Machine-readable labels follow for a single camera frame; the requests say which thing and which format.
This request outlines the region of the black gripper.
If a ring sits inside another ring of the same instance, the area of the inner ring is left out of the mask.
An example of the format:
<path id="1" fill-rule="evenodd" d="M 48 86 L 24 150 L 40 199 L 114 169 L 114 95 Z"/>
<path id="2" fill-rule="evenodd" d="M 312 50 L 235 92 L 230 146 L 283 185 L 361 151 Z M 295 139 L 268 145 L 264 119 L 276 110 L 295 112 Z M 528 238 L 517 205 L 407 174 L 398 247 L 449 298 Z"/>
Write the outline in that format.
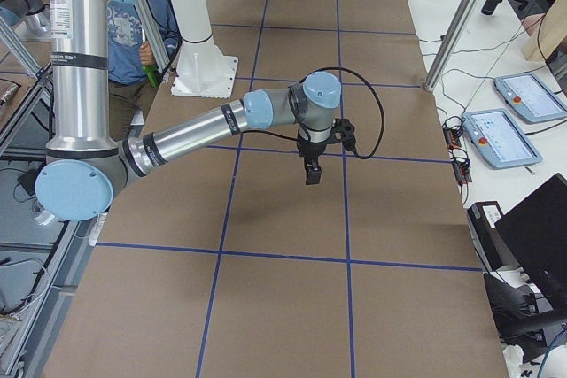
<path id="1" fill-rule="evenodd" d="M 300 127 L 297 134 L 297 148 L 304 160 L 306 172 L 306 185 L 317 185 L 322 177 L 322 169 L 318 158 L 325 152 L 331 128 L 324 130 L 303 129 Z"/>

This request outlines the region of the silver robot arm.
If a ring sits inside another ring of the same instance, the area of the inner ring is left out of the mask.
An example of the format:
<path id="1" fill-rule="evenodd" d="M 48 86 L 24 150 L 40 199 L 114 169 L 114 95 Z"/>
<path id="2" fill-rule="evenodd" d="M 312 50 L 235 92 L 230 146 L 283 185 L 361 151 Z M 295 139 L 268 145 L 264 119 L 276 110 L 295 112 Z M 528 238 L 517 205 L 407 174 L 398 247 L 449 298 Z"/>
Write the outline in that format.
<path id="1" fill-rule="evenodd" d="M 334 140 L 339 79 L 310 73 L 286 89 L 254 90 L 180 125 L 115 142 L 109 134 L 108 26 L 111 0 L 50 0 L 55 134 L 35 182 L 43 208 L 57 218 L 96 217 L 136 179 L 189 152 L 245 131 L 298 126 L 306 181 Z"/>

